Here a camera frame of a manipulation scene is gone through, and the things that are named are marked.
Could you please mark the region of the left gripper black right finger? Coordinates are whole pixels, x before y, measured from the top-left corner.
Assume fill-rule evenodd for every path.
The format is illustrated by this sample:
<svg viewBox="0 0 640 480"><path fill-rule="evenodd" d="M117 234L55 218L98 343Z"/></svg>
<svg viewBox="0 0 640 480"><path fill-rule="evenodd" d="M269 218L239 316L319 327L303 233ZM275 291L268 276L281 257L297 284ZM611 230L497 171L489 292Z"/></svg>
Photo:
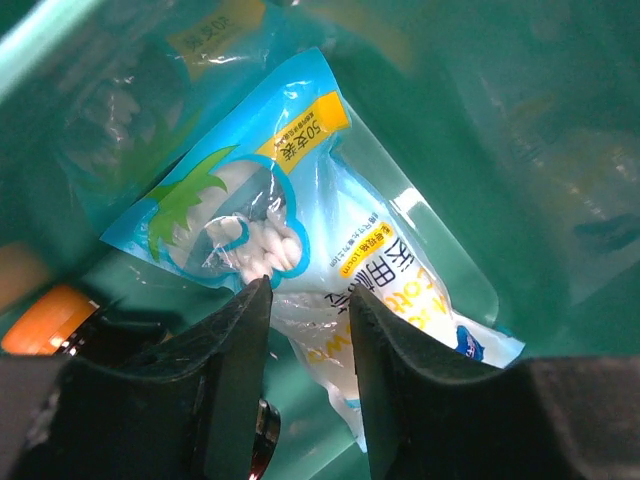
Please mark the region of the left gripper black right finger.
<svg viewBox="0 0 640 480"><path fill-rule="evenodd" d="M363 287L350 298L375 479L635 479L637 357L467 358Z"/></svg>

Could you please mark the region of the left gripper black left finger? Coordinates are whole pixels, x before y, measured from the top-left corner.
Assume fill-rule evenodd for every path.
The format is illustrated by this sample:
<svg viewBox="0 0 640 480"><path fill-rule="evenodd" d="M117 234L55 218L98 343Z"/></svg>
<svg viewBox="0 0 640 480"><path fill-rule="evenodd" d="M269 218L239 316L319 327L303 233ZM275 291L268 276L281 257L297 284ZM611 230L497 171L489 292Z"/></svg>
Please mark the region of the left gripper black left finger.
<svg viewBox="0 0 640 480"><path fill-rule="evenodd" d="M73 289L102 308L160 314L167 329L173 319ZM149 366L107 368L1 346L2 477L261 478L273 455L273 408L263 393L271 304L269 282L251 282L170 332L150 350L159 361Z"/></svg>

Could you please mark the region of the brown orange-cap bottle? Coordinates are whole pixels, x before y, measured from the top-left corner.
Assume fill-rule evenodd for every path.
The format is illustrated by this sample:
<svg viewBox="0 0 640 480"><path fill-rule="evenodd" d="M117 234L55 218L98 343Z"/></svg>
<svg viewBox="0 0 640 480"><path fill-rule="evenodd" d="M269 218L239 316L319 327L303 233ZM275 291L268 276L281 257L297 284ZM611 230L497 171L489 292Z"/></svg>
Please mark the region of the brown orange-cap bottle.
<svg viewBox="0 0 640 480"><path fill-rule="evenodd" d="M150 350L173 338L161 317L102 308L60 285L16 321L1 346L15 355L78 356L107 368L149 366L159 361Z"/></svg>

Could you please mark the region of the blue cotton swab bag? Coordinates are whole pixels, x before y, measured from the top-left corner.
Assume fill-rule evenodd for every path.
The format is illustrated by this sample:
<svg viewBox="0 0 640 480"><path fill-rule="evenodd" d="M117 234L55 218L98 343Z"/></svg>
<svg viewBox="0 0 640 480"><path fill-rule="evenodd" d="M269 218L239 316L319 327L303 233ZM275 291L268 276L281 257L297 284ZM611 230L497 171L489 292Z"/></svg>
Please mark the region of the blue cotton swab bag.
<svg viewBox="0 0 640 480"><path fill-rule="evenodd" d="M283 62L103 233L209 288L268 278L271 324L365 444L349 301L362 287L411 330L503 368L521 341L457 313L427 256L340 154L351 119L320 50Z"/></svg>

